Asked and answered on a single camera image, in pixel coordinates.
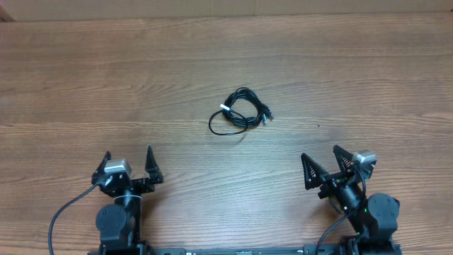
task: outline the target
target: wood grain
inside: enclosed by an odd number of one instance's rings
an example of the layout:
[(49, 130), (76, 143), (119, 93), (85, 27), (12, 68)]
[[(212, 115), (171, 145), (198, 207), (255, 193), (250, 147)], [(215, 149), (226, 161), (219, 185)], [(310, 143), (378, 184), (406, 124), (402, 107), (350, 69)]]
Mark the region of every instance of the wood grain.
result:
[[(147, 144), (166, 179), (144, 196), (154, 247), (313, 243), (338, 216), (304, 190), (299, 156), (337, 171), (338, 144), (377, 152), (367, 190), (401, 201), (405, 254), (448, 254), (452, 29), (451, 13), (2, 23), (0, 251), (48, 254), (52, 216), (105, 151), (143, 176)], [(242, 85), (276, 118), (214, 136), (207, 120)], [(96, 250), (111, 202), (93, 192), (64, 211), (56, 254)]]

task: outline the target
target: wooden tabletop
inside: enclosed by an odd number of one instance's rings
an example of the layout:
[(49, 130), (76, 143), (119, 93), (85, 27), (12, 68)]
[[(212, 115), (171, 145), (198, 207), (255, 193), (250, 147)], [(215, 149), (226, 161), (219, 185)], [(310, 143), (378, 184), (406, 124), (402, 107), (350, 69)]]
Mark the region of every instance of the wooden tabletop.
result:
[[(142, 177), (151, 144), (165, 183), (144, 195), (143, 238), (156, 248), (316, 242), (339, 215), (305, 191), (300, 154), (337, 172), (340, 145), (377, 153), (367, 194), (401, 201), (404, 254), (450, 254), (452, 31), (453, 13), (2, 23), (0, 252), (48, 254), (52, 216), (105, 151)], [(275, 119), (213, 135), (240, 86)], [(55, 253), (95, 251), (112, 202), (95, 190), (67, 208)]]

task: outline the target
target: table surface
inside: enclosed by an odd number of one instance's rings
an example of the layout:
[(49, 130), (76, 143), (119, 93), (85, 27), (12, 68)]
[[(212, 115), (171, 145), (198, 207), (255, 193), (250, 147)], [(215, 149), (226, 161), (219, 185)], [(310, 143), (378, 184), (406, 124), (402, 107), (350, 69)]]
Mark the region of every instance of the table surface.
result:
[[(405, 254), (453, 248), (453, 13), (0, 24), (0, 251), (48, 254), (55, 212), (105, 151), (165, 183), (144, 195), (156, 248), (300, 247), (339, 216), (305, 191), (300, 154), (374, 150), (367, 194), (401, 201)], [(275, 119), (218, 137), (207, 121), (248, 86)], [(235, 109), (252, 114), (238, 102)], [(218, 130), (232, 129), (222, 116)], [(95, 251), (100, 191), (66, 209), (56, 254)], [(343, 223), (326, 240), (353, 234)]]

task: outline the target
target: wooden table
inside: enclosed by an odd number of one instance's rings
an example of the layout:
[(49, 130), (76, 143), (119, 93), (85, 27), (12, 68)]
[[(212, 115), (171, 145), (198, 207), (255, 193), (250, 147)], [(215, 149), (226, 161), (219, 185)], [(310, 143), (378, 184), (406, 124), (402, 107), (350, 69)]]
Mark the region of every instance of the wooden table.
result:
[[(166, 180), (144, 196), (154, 247), (314, 243), (339, 216), (304, 190), (300, 154), (336, 172), (338, 144), (378, 154), (367, 193), (401, 201), (405, 254), (450, 254), (452, 31), (453, 13), (2, 23), (1, 253), (48, 254), (52, 216), (105, 151), (141, 177), (147, 144)], [(275, 119), (211, 134), (243, 85)], [(96, 250), (95, 216), (112, 201), (95, 191), (66, 209), (55, 253)]]

